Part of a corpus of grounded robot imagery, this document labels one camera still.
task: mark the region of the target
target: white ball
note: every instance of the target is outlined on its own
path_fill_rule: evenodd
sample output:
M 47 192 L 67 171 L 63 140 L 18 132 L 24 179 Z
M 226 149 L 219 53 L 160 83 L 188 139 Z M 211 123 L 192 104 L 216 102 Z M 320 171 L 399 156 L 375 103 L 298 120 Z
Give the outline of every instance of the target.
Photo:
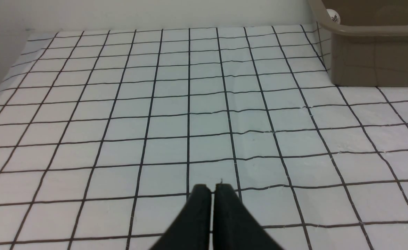
M 332 21 L 340 24 L 340 15 L 337 13 L 337 11 L 333 9 L 327 9 L 329 16 L 331 16 Z

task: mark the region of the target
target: ping pong ball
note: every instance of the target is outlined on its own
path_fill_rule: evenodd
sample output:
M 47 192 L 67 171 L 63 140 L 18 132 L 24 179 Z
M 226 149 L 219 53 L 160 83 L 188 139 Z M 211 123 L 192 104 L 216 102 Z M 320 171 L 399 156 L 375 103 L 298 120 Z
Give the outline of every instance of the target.
M 332 21 L 340 24 L 340 15 L 337 13 L 337 11 L 333 9 L 327 9 L 329 16 L 331 16 Z

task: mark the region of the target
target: grid tablecloth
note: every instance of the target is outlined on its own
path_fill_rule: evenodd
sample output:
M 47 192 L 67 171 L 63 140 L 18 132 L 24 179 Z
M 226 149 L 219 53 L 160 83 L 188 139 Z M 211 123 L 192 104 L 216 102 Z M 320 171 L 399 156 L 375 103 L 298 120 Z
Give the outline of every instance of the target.
M 408 87 L 310 25 L 35 34 L 0 84 L 0 250 L 150 247 L 231 184 L 289 250 L 408 250 Z

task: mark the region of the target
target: white wall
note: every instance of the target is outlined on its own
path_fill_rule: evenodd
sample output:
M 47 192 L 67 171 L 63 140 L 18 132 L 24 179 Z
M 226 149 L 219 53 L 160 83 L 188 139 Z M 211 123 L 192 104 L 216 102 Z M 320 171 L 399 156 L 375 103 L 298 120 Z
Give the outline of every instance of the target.
M 32 31 L 309 22 L 306 0 L 0 0 L 0 81 Z

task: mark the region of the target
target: black grid line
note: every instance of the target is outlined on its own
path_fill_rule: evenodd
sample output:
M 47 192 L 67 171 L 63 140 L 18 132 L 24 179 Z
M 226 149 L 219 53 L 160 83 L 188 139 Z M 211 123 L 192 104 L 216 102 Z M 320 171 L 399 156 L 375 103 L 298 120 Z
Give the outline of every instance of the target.
M 133 49 L 133 41 L 134 41 L 135 37 L 136 37 L 136 30 L 133 33 L 133 40 L 132 40 L 132 43 L 131 43 L 130 50 L 128 51 L 127 61 L 125 62 L 125 66 L 128 65 L 128 61 L 130 60 L 130 54 L 131 54 L 131 50 Z M 94 161 L 93 167 L 91 168 L 90 175 L 88 177 L 87 185 L 86 185 L 85 191 L 83 193 L 83 199 L 82 199 L 82 202 L 80 204 L 80 208 L 79 208 L 79 211 L 77 213 L 76 220 L 75 220 L 74 227 L 73 227 L 73 231 L 72 231 L 72 234 L 71 234 L 70 242 L 68 244 L 68 250 L 71 249 L 71 245 L 73 243 L 73 241 L 71 239 L 73 239 L 74 236 L 75 236 L 76 229 L 77 229 L 77 224 L 79 223 L 79 219 L 80 219 L 80 214 L 82 213 L 83 206 L 85 205 L 85 200 L 87 199 L 88 188 L 90 187 L 91 178 L 93 177 L 94 169 L 95 169 L 95 167 L 97 165 L 97 162 L 99 160 L 99 155 L 100 155 L 100 152 L 101 152 L 101 149 L 102 149 L 102 145 L 104 144 L 105 136 L 106 136 L 107 131 L 108 131 L 108 126 L 110 125 L 111 117 L 112 117 L 113 111 L 115 109 L 116 101 L 117 101 L 117 98 L 118 98 L 118 95 L 119 95 L 119 90 L 121 88 L 124 75 L 125 75 L 125 70 L 122 71 L 121 83 L 119 84 L 118 89 L 116 91 L 115 99 L 113 101 L 113 106 L 112 106 L 112 109 L 110 111 L 110 115 L 109 115 L 109 117 L 107 119 L 107 125 L 105 125 L 104 134 L 102 135 L 102 140 L 100 141 L 99 149 L 98 149 L 98 152 L 96 154 L 96 159 Z
M 92 74 L 93 74 L 93 70 L 91 70 L 90 75 L 89 75 L 89 78 L 91 77 Z M 84 88 L 83 88 L 83 90 L 82 90 L 82 92 L 81 92 L 81 94 L 80 94 L 80 96 L 79 96 L 78 101 L 80 101 L 80 99 L 82 98 L 82 95 L 83 95 L 83 93 L 84 93 L 86 87 L 87 87 L 87 84 L 85 83 L 85 86 L 84 86 Z M 74 113 L 75 113 L 75 111 L 76 111 L 76 109 L 77 109 L 78 104 L 79 104 L 79 102 L 76 103 L 76 106 L 75 106 L 75 108 L 73 109 L 73 112 L 72 112 L 72 114 L 71 114 L 71 116 L 70 116 L 70 120 L 73 118 Z M 48 172 L 48 169 L 50 168 L 50 166 L 51 166 L 51 164 L 52 164 L 52 162 L 53 162 L 53 160 L 54 160 L 54 157 L 55 157 L 56 152 L 57 152 L 57 150 L 58 150 L 58 148 L 59 148 L 59 146 L 60 146 L 60 143 L 62 142 L 62 139 L 64 138 L 64 135 L 65 135 L 65 133 L 66 133 L 66 130 L 68 129 L 68 126 L 69 126 L 69 124 L 70 124 L 70 120 L 67 122 L 67 124 L 66 124 L 66 126 L 65 126 L 65 128 L 64 128 L 64 132 L 62 133 L 62 135 L 61 135 L 61 137 L 60 137 L 59 144 L 56 145 L 56 148 L 55 148 L 55 150 L 54 150 L 54 152 L 53 152 L 53 156 L 51 157 L 50 163 L 48 163 L 48 166 L 47 166 L 46 170 L 45 170 L 44 173 L 42 174 L 42 177 L 41 177 L 40 182 L 39 182 L 39 186 L 37 187 L 37 190 L 36 190 L 36 192 L 34 193 L 34 196 L 33 196 L 32 201 L 35 201 L 35 199 L 36 199 L 36 197 L 37 197 L 37 194 L 38 194 L 38 192 L 39 192 L 39 190 L 40 190 L 40 187 L 42 186 L 43 179 L 45 178 L 46 173 Z M 15 237 L 14 237 L 14 241 L 13 241 L 13 243 L 11 244 L 11 248 L 10 248 L 11 250 L 14 248 L 15 242 L 18 240 L 18 236 L 20 235 L 20 232 L 21 232 L 21 230 L 22 230 L 22 228 L 23 228 L 23 226 L 24 226 L 24 224 L 25 224 L 26 218 L 28 217 L 28 215 L 29 215 L 29 213 L 30 213 L 30 211 L 31 211 L 31 208 L 32 208 L 32 204 L 28 207 L 28 210 L 26 211 L 26 213 L 25 213 L 25 215 L 24 215 L 24 217 L 23 217 L 23 220 L 22 220 L 22 222 L 21 222 L 21 224 L 20 224 L 20 226 L 19 226 L 19 228 L 18 228 L 18 230 L 17 230 L 17 233 L 16 233 L 16 235 L 15 235 Z
M 240 190 L 241 185 L 239 183 L 238 163 L 236 162 L 235 144 L 233 142 L 233 130 L 232 130 L 231 120 L 230 120 L 230 109 L 229 109 L 229 103 L 228 103 L 228 98 L 227 98 L 227 87 L 226 87 L 226 80 L 225 80 L 225 75 L 224 75 L 223 59 L 221 57 L 220 38 L 219 38 L 219 34 L 218 34 L 218 28 L 215 28 L 215 30 L 217 32 L 218 53 L 220 55 L 220 63 L 221 63 L 221 76 L 223 78 L 224 96 L 225 96 L 225 100 L 226 100 L 226 109 L 227 109 L 227 119 L 228 119 L 228 124 L 229 124 L 229 131 L 230 131 L 230 142 L 231 142 L 231 146 L 232 146 L 232 155 L 233 155 L 233 158 L 234 158 L 233 163 L 234 163 L 234 167 L 235 167 L 236 186 Z M 239 200 L 241 202 L 243 202 L 243 196 L 242 196 L 241 191 L 238 191 L 238 197 L 239 197 Z
M 51 40 L 47 47 L 49 47 L 53 41 L 54 41 L 54 40 Z M 14 92 L 13 92 L 13 94 L 12 94 L 12 95 L 10 96 L 10 98 L 8 99 L 7 103 L 13 98 L 13 96 L 14 96 L 14 94 L 15 94 L 16 92 L 17 92 L 17 91 L 14 91 Z M 34 119 L 34 117 L 36 116 L 37 112 L 39 112 L 39 108 L 37 109 L 36 113 L 34 114 L 33 119 Z M 26 131 L 28 130 L 29 126 L 30 126 L 30 125 L 28 125 L 28 126 L 25 128 L 25 130 L 23 131 L 22 135 L 20 136 L 20 138 L 19 138 L 19 140 L 18 140 L 18 142 L 17 142 L 17 144 L 16 144 L 16 147 L 20 144 L 20 141 L 22 140 L 22 138 L 23 138 L 23 136 L 25 135 Z M 14 153 L 16 147 L 14 147 L 13 150 L 11 151 L 11 153 L 10 153 L 8 159 L 6 160 L 6 162 L 4 163 L 4 165 L 2 166 L 2 168 L 0 169 L 0 173 L 2 172 L 3 169 L 5 169 L 6 165 L 8 164 L 9 160 L 11 159 L 11 157 L 12 157 L 12 155 L 13 155 L 13 153 Z
M 134 213 L 136 211 L 136 202 L 138 200 L 137 196 L 139 194 L 139 185 L 141 182 L 142 167 L 144 166 L 144 157 L 145 157 L 145 149 L 147 146 L 148 130 L 150 129 L 150 116 L 152 114 L 152 108 L 153 108 L 153 99 L 154 99 L 153 97 L 155 96 L 156 78 L 158 76 L 159 59 L 161 58 L 162 35 L 163 34 L 164 34 L 164 30 L 161 30 L 161 40 L 159 41 L 158 61 L 156 62 L 155 79 L 153 80 L 152 98 L 150 100 L 150 109 L 148 111 L 148 118 L 147 118 L 147 128 L 145 129 L 145 138 L 144 138 L 144 145 L 142 147 L 141 163 L 139 165 L 138 179 L 136 182 L 136 191 L 134 193 L 135 198 L 133 200 L 133 207 L 131 209 L 130 227 L 128 229 L 127 246 L 125 248 L 126 250 L 128 250 L 128 248 L 130 247 L 131 232 L 133 231 Z
M 267 102 L 266 102 L 266 98 L 264 97 L 264 92 L 263 92 L 263 87 L 261 86 L 260 77 L 258 76 L 258 70 L 256 69 L 255 60 L 253 59 L 252 49 L 250 49 L 250 42 L 249 42 L 249 38 L 247 36 L 246 28 L 244 28 L 244 33 L 245 33 L 245 37 L 246 37 L 246 41 L 247 41 L 247 46 L 249 47 L 250 58 L 252 59 L 253 68 L 255 70 L 256 80 L 258 81 L 258 87 L 260 88 L 261 96 L 263 98 L 264 108 L 266 109 L 267 117 L 269 119 L 269 125 L 270 125 L 270 128 L 272 129 L 272 131 L 275 131 L 274 124 L 272 123 L 272 119 L 270 117 L 269 109 L 267 108 Z M 280 145 L 278 144 L 277 135 L 276 135 L 276 133 L 272 133 L 272 135 L 274 136 L 275 146 L 277 147 L 278 154 L 279 154 L 279 156 L 282 156 Z M 283 158 L 281 158 L 281 164 L 283 165 L 283 169 L 284 169 L 284 171 L 286 173 L 286 177 L 287 177 L 287 180 L 288 180 L 288 183 L 289 183 L 289 187 L 291 188 L 291 191 L 292 191 L 292 194 L 293 194 L 293 199 L 295 201 L 295 206 L 296 206 L 296 209 L 298 210 L 298 215 L 300 216 L 301 223 L 304 225 L 305 221 L 304 221 L 303 213 L 301 212 L 300 203 L 298 202 L 298 198 L 296 196 L 295 189 L 292 186 L 292 180 L 290 178 L 289 171 L 288 171 L 287 166 L 286 166 L 286 162 L 285 162 L 285 160 Z M 312 245 L 311 245 L 311 241 L 310 241 L 310 238 L 309 238 L 309 233 L 308 233 L 308 230 L 307 230 L 306 226 L 303 226 L 303 231 L 304 231 L 304 236 L 306 237 L 306 242 L 308 244 L 308 248 L 309 248 L 309 250 L 312 250 Z
M 313 48 L 315 54 L 317 54 L 317 51 L 315 50 L 314 46 L 312 46 L 312 48 Z M 322 65 L 325 67 L 325 65 L 324 65 L 324 63 L 323 63 L 323 60 L 322 60 L 320 57 L 318 57 L 318 59 L 320 60 L 320 62 L 322 63 Z M 343 94 L 342 90 L 341 90 L 338 86 L 336 86 L 336 88 L 337 88 L 337 90 L 339 91 L 340 95 L 342 96 L 343 101 L 347 104 L 347 106 L 349 107 L 349 110 L 352 112 L 353 116 L 355 117 L 355 119 L 357 120 L 357 122 L 359 123 L 359 125 L 361 126 L 361 129 L 362 129 L 363 133 L 365 134 L 366 138 L 367 138 L 367 139 L 369 140 L 369 142 L 371 143 L 371 145 L 372 145 L 372 147 L 374 148 L 375 152 L 379 155 L 379 157 L 381 158 L 381 160 L 383 160 L 383 161 L 386 163 L 386 165 L 388 166 L 388 168 L 389 168 L 389 170 L 390 170 L 392 176 L 394 177 L 394 179 L 395 179 L 395 181 L 396 181 L 396 183 L 397 183 L 397 185 L 398 185 L 398 187 L 399 187 L 399 189 L 400 189 L 400 191 L 401 191 L 401 194 L 402 194 L 402 196 L 403 196 L 403 198 L 404 198 L 406 204 L 408 205 L 408 197 L 406 196 L 405 192 L 403 191 L 403 188 L 402 188 L 402 186 L 401 186 L 401 184 L 400 184 L 400 181 L 399 181 L 397 175 L 395 174 L 395 172 L 394 172 L 394 170 L 393 170 L 391 164 L 388 162 L 388 160 L 386 160 L 386 159 L 383 157 L 382 153 L 378 151 L 378 149 L 377 149 L 375 143 L 372 141 L 371 137 L 370 137 L 369 134 L 366 132 L 366 129 L 365 129 L 365 127 L 363 126 L 363 124 L 361 123 L 360 119 L 359 119 L 358 116 L 355 114 L 355 112 L 354 112 L 354 110 L 351 108 L 351 106 L 348 104 L 348 101 L 347 101 L 346 98 L 344 97 L 344 94 Z M 383 95 L 383 97 L 385 98 L 385 100 L 386 100 L 387 102 L 389 102 L 388 98 L 384 95 L 384 93 L 382 92 L 382 90 L 380 90 L 378 87 L 377 87 L 377 89 L 378 89 L 378 90 L 380 91 L 380 93 Z M 405 126 L 408 128 L 408 125 L 407 125 L 406 122 L 402 119 L 402 117 L 400 116 L 400 114 L 398 114 L 398 112 L 396 111 L 396 109 L 394 108 L 394 106 L 392 106 L 391 104 L 390 104 L 390 106 L 391 106 L 391 108 L 393 109 L 393 111 L 398 115 L 398 117 L 400 118 L 400 120 L 401 120 L 402 122 L 404 122 Z
M 190 44 L 191 44 L 191 32 L 188 29 L 188 93 L 187 93 L 187 166 L 186 166 L 186 198 L 188 199 L 190 195 Z
M 278 42 L 278 44 L 281 45 L 280 39 L 278 38 L 278 35 L 276 35 L 276 37 L 277 37 L 277 42 Z M 283 50 L 283 48 L 282 48 L 281 46 L 280 46 L 280 48 L 281 48 L 281 52 L 283 52 L 283 55 L 284 55 L 284 57 L 286 58 L 285 51 Z M 288 62 L 287 59 L 286 59 L 286 63 L 287 63 L 287 65 L 288 65 L 288 67 L 289 67 L 289 70 L 290 70 L 290 72 L 291 72 L 291 74 L 292 74 L 292 77 L 293 77 L 293 79 L 294 79 L 294 81 L 295 81 L 295 84 L 297 85 L 297 87 L 300 87 L 300 85 L 298 84 L 298 81 L 296 80 L 295 75 L 293 74 L 292 67 L 290 66 L 290 64 L 289 64 L 289 62 Z M 303 91 L 302 91 L 301 89 L 300 89 L 299 91 L 300 91 L 301 98 L 302 98 L 303 101 L 304 101 L 304 105 L 305 105 L 305 106 L 308 106 L 308 103 L 307 103 L 306 98 L 305 98 L 305 96 L 304 96 L 304 94 L 303 94 Z M 323 138 L 323 136 L 321 135 L 320 130 L 318 129 L 318 125 L 317 125 L 317 123 L 315 122 L 315 119 L 314 119 L 314 117 L 313 117 L 313 115 L 312 115 L 311 109 L 307 109 L 307 110 L 308 110 L 309 115 L 310 115 L 310 117 L 311 117 L 312 123 L 314 124 L 315 128 L 317 129 L 318 136 L 320 136 L 320 139 L 321 139 L 321 141 L 323 142 L 323 145 L 325 146 L 325 149 L 326 149 L 326 151 L 328 152 L 329 157 L 331 158 L 331 162 L 332 162 L 332 164 L 333 164 L 333 166 L 334 166 L 334 168 L 335 168 L 335 170 L 336 170 L 336 172 L 337 172 L 337 174 L 338 174 L 338 176 L 339 176 L 339 178 L 340 178 L 340 180 L 341 180 L 341 182 L 342 182 L 342 184 L 343 184 L 344 191 L 346 192 L 346 195 L 347 195 L 348 200 L 349 200 L 349 202 L 350 202 L 350 204 L 351 204 L 351 207 L 352 207 L 352 209 L 353 209 L 353 211 L 354 211 L 354 213 L 355 213 L 355 216 L 357 217 L 357 220 L 361 223 L 361 222 L 362 222 L 362 219 L 361 219 L 360 215 L 358 214 L 357 208 L 355 207 L 355 204 L 354 204 L 354 202 L 352 201 L 351 194 L 350 194 L 350 192 L 349 192 L 347 186 L 345 185 L 345 181 L 344 181 L 344 178 L 343 178 L 343 176 L 342 176 L 342 173 L 340 172 L 340 170 L 339 170 L 338 167 L 337 167 L 337 164 L 336 164 L 336 162 L 335 162 L 335 160 L 334 160 L 334 158 L 333 158 L 333 155 L 331 154 L 331 150 L 329 149 L 328 144 L 326 144 L 325 138 Z M 368 243 L 369 248 L 370 248 L 371 250 L 373 250 L 374 247 L 372 246 L 372 243 L 371 243 L 371 241 L 369 240 L 368 233 L 366 232 L 365 227 L 361 224 L 360 228 L 361 228 L 361 231 L 363 232 L 363 234 L 364 234 L 364 236 L 365 236 L 365 238 L 366 238 L 366 242 Z

